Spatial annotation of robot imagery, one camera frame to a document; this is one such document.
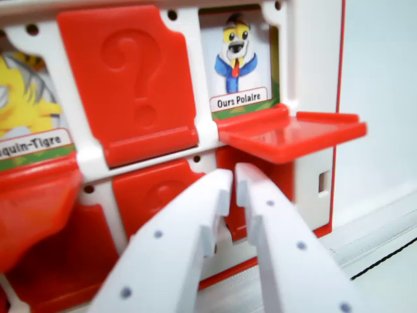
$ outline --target red plastic panel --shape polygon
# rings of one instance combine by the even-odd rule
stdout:
[[[1,173],[0,273],[64,227],[81,182],[75,153]]]
[[[194,173],[187,161],[176,160],[114,178],[113,190],[127,236],[203,175]]]
[[[276,164],[366,135],[357,115],[298,112],[291,117],[283,104],[216,123],[222,142]]]
[[[60,13],[94,136],[110,166],[197,145],[185,39],[154,6]]]
[[[219,148],[216,152],[216,158],[219,168],[225,168],[233,172],[238,162],[252,163],[263,171],[282,190],[288,199],[293,200],[294,166],[292,162],[273,164],[232,147]],[[230,213],[229,216],[224,218],[232,235],[232,240],[234,241],[247,236],[244,208],[238,207],[236,204],[235,189],[235,182],[233,181]]]
[[[100,205],[76,205],[59,233],[34,246],[7,273],[31,312],[58,312],[91,300],[118,254]]]

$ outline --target yellow cartoon character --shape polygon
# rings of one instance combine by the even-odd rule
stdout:
[[[61,107],[45,100],[42,78],[12,55],[0,55],[0,138],[16,127],[30,132],[53,129]]]

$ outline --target square slot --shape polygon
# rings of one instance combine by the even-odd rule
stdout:
[[[330,171],[324,171],[319,175],[319,193],[328,191]]]

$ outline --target white wall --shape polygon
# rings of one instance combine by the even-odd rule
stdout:
[[[340,112],[369,132],[337,149],[334,226],[417,190],[416,13],[414,0],[347,0]]]

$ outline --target polar bear cartoon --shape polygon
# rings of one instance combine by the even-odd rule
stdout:
[[[222,47],[214,65],[216,95],[261,87],[252,35],[251,25],[241,13],[230,15],[223,28]]]

